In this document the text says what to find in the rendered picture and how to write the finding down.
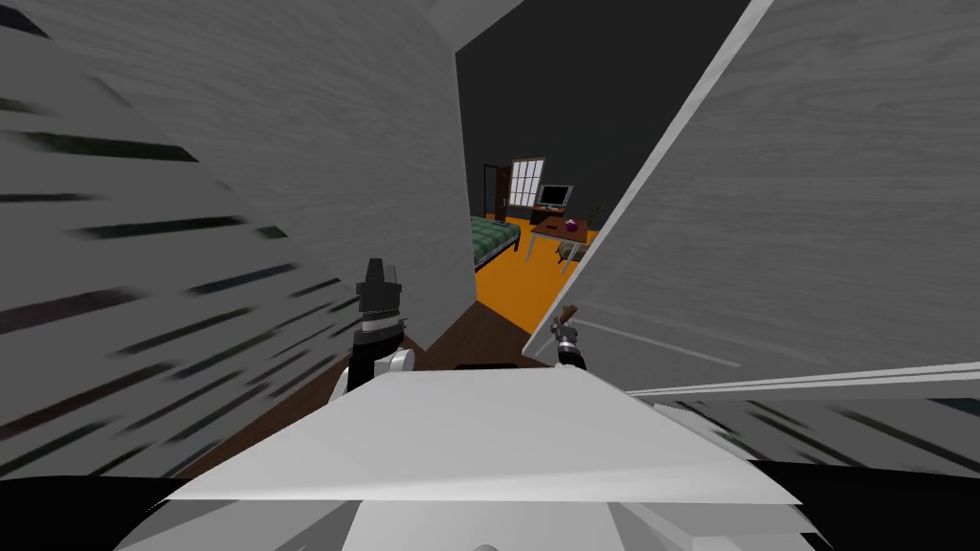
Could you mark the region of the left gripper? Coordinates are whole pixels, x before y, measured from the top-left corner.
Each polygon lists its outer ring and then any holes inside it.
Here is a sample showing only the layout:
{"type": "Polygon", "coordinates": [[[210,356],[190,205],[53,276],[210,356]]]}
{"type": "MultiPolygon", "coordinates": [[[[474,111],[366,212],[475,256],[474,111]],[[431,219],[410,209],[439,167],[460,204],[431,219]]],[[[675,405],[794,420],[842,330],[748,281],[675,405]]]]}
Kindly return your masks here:
{"type": "Polygon", "coordinates": [[[367,265],[367,280],[356,285],[359,312],[364,318],[392,318],[400,308],[402,285],[398,283],[396,267],[372,257],[367,265]]]}

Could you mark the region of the brown table with white legs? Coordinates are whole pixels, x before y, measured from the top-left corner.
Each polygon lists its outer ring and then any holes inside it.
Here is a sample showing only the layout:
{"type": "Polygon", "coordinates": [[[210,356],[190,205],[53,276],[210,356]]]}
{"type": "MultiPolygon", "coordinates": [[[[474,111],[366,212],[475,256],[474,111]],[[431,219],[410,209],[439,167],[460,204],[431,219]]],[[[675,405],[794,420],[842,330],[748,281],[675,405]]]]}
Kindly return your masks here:
{"type": "MultiPolygon", "coordinates": [[[[527,261],[530,260],[535,242],[544,239],[555,240],[559,243],[588,244],[588,225],[576,219],[563,217],[547,218],[544,222],[530,230],[530,239],[525,257],[527,261]]],[[[568,269],[570,262],[571,260],[569,259],[562,264],[562,274],[568,269]]]]}

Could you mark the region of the green plaid bed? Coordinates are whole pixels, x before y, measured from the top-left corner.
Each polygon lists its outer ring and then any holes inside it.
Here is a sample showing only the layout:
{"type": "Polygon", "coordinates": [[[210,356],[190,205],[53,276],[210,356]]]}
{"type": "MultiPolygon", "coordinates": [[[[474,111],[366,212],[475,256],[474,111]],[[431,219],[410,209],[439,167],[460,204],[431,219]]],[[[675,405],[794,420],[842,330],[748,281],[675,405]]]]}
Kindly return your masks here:
{"type": "Polygon", "coordinates": [[[520,247],[521,229],[505,221],[471,217],[471,239],[474,269],[480,271],[507,248],[517,251],[520,247]]]}

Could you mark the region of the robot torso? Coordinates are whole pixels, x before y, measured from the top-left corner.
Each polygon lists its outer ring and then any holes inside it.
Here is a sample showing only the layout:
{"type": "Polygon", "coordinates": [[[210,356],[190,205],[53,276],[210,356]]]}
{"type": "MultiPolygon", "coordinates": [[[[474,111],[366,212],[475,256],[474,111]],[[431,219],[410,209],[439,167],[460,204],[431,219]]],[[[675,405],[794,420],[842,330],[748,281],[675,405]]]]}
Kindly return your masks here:
{"type": "Polygon", "coordinates": [[[816,551],[799,507],[719,430],[576,368],[392,372],[115,551],[816,551]]]}

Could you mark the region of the television on dark stand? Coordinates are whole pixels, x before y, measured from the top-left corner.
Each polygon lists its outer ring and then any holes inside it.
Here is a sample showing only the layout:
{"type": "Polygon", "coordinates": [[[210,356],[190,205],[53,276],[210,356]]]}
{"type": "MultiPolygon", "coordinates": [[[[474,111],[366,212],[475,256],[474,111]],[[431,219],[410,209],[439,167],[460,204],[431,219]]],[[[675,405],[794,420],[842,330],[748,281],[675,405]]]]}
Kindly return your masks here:
{"type": "Polygon", "coordinates": [[[564,217],[573,186],[541,185],[532,206],[529,222],[536,226],[549,217],[564,217]]]}

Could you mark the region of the dark brown door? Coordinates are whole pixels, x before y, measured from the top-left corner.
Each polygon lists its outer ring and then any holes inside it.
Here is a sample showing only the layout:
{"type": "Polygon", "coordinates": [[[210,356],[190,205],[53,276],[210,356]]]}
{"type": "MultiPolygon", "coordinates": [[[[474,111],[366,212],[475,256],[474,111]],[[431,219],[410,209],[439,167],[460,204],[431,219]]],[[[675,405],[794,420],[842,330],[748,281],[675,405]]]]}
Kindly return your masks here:
{"type": "Polygon", "coordinates": [[[482,168],[482,194],[486,217],[496,222],[506,220],[509,192],[511,192],[511,165],[484,164],[482,168]]]}

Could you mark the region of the white-framed window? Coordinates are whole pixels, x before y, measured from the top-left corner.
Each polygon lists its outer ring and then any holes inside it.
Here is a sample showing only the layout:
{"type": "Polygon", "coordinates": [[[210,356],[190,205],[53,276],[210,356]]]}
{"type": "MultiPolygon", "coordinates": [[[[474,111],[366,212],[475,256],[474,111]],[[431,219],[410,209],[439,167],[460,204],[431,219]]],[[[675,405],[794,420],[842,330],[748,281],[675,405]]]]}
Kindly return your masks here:
{"type": "Polygon", "coordinates": [[[511,165],[511,186],[508,205],[533,208],[537,204],[538,190],[545,159],[543,157],[514,160],[511,165]]]}

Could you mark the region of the grey door leaf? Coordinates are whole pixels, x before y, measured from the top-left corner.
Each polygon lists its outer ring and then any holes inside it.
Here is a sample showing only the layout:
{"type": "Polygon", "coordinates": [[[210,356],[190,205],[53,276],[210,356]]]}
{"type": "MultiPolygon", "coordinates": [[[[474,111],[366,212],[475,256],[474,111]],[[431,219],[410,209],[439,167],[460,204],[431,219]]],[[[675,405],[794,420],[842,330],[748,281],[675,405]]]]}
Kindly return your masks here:
{"type": "Polygon", "coordinates": [[[980,378],[980,0],[750,0],[558,303],[625,391],[980,378]]]}

